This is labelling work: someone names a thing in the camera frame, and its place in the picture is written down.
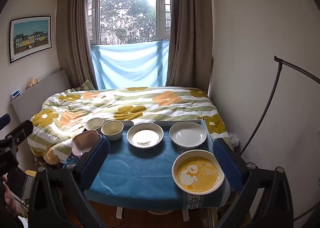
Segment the person's left hand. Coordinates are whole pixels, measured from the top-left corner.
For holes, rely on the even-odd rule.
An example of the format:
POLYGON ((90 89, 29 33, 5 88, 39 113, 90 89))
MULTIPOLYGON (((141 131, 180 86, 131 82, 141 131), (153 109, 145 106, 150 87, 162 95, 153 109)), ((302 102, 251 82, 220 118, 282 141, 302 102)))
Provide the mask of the person's left hand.
POLYGON ((7 204, 6 208, 14 217, 18 217, 20 213, 15 203, 14 196, 11 190, 7 186, 7 182, 8 182, 7 177, 3 175, 1 177, 1 181, 3 182, 3 185, 4 185, 4 200, 7 204))

